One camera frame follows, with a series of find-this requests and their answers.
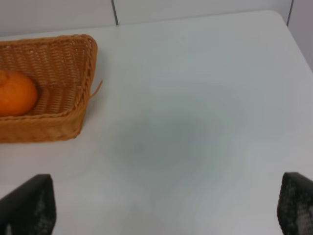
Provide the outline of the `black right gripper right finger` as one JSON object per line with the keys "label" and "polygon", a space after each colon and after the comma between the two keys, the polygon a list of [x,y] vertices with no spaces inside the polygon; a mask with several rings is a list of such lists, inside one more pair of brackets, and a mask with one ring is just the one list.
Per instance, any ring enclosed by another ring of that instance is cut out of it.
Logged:
{"label": "black right gripper right finger", "polygon": [[298,172],[286,172],[277,205],[284,235],[313,234],[313,181]]}

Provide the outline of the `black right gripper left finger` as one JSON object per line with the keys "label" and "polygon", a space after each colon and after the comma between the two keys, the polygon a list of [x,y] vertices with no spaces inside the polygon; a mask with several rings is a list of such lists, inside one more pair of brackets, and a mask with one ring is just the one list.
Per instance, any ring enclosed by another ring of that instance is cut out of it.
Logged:
{"label": "black right gripper left finger", "polygon": [[53,180],[38,174],[0,199],[2,235],[51,235],[57,220]]}

